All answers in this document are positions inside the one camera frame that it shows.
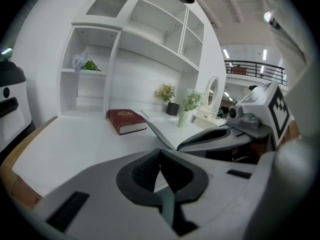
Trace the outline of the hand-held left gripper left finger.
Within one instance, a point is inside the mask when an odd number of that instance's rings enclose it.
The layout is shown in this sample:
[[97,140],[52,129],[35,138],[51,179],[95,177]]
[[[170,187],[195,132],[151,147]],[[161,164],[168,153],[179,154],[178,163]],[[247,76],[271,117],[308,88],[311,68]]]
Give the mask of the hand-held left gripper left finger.
[[47,194],[35,214],[67,240],[175,240],[146,185],[159,173],[159,150],[90,166]]

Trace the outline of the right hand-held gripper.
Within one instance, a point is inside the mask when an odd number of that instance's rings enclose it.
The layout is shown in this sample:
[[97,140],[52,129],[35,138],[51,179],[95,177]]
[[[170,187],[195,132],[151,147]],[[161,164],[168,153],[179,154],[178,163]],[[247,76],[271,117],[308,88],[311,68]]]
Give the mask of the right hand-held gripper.
[[236,129],[218,127],[204,130],[179,144],[177,151],[225,150],[248,144],[252,138],[261,139],[268,135],[272,137],[273,145],[278,147],[290,120],[290,110],[279,83],[274,80],[257,86],[229,108],[226,123]]

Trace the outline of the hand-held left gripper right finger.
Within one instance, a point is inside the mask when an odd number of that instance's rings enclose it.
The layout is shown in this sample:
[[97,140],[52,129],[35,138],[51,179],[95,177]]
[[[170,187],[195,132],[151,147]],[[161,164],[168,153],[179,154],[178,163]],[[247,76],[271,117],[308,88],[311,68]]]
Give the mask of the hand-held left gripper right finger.
[[168,225],[159,224],[159,240],[198,233],[241,192],[256,165],[228,162],[174,150],[159,152],[159,168],[168,183],[161,197]]

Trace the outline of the person's right forearm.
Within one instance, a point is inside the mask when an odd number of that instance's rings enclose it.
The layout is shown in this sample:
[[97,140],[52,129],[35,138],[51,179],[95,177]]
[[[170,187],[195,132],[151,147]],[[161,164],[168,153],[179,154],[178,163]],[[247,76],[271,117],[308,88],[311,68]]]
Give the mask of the person's right forearm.
[[296,120],[292,119],[287,127],[285,136],[283,138],[284,143],[298,139],[300,135],[301,134],[297,122]]

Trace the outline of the white dressing table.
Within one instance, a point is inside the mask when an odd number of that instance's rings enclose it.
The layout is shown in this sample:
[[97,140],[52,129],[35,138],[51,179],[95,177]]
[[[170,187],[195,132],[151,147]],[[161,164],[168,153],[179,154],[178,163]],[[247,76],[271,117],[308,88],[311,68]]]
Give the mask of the white dressing table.
[[214,127],[223,126],[226,123],[225,119],[218,117],[221,98],[218,95],[219,77],[212,76],[208,81],[204,92],[204,103],[193,114],[193,124],[204,130]]

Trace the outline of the white flowers in glass vase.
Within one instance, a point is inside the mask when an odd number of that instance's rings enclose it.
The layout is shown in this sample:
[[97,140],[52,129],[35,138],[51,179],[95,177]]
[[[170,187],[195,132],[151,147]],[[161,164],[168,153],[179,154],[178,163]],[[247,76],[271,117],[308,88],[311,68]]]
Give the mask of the white flowers in glass vase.
[[183,102],[183,110],[179,116],[177,126],[183,128],[189,116],[189,112],[199,108],[204,101],[204,94],[197,91],[196,89],[188,89],[186,92],[186,99]]

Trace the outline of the white desk with drawers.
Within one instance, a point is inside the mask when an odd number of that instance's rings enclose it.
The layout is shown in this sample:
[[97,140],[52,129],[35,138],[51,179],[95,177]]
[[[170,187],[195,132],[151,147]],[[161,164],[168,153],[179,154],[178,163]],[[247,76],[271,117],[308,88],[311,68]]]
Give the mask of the white desk with drawers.
[[12,170],[44,197],[95,164],[162,148],[150,128],[119,135],[105,117],[61,115],[28,144]]

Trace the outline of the orange flowers in black pot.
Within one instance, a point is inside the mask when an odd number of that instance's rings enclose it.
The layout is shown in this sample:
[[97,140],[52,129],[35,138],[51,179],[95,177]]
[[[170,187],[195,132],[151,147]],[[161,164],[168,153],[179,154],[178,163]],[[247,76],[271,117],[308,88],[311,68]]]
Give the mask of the orange flowers in black pot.
[[177,116],[180,105],[173,102],[176,96],[176,87],[171,84],[163,83],[159,89],[155,91],[155,96],[167,104],[166,114],[169,116]]

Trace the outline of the red hardcover book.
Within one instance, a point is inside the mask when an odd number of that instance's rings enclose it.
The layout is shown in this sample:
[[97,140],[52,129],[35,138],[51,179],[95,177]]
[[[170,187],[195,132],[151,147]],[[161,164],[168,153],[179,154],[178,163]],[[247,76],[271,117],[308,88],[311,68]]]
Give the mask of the red hardcover book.
[[131,109],[109,109],[106,118],[119,135],[143,131],[148,127],[145,119]]

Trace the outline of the black metal railing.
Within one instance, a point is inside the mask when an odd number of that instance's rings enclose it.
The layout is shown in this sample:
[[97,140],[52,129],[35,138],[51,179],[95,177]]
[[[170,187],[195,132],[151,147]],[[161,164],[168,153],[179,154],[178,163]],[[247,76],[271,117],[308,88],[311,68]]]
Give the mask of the black metal railing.
[[285,69],[280,66],[248,60],[225,60],[224,65],[227,74],[275,80],[281,85],[288,85]]

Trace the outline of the white shelf unit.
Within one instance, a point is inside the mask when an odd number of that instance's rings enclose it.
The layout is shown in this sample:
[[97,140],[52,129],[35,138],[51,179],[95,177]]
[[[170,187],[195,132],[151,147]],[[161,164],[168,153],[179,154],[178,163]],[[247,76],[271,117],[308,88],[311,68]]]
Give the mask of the white shelf unit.
[[[164,111],[163,83],[181,103],[200,71],[204,24],[179,0],[86,0],[71,22],[59,73],[59,114],[101,119],[109,109]],[[88,52],[100,71],[72,68]]]

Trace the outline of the white and black robot machine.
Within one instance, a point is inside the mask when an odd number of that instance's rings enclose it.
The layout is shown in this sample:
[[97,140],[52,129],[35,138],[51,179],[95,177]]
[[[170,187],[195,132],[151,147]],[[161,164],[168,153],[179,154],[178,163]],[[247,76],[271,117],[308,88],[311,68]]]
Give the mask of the white and black robot machine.
[[0,165],[36,129],[32,120],[26,77],[11,61],[0,62]]

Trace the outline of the person's white shirt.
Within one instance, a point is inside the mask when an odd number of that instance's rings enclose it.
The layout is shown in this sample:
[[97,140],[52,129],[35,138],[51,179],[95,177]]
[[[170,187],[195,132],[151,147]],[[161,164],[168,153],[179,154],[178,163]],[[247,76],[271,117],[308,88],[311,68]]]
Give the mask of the person's white shirt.
[[286,73],[285,101],[304,137],[320,137],[320,48],[291,0],[265,0],[279,28],[270,27]]

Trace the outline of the blue flower bunch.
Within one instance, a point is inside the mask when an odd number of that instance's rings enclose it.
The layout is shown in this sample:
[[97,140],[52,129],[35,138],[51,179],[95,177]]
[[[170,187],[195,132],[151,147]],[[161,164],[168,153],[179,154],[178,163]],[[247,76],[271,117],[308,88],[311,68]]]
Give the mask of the blue flower bunch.
[[76,72],[79,72],[81,70],[98,71],[98,72],[101,71],[100,69],[98,69],[98,66],[93,62],[88,52],[86,51],[75,54],[72,57],[71,65]]

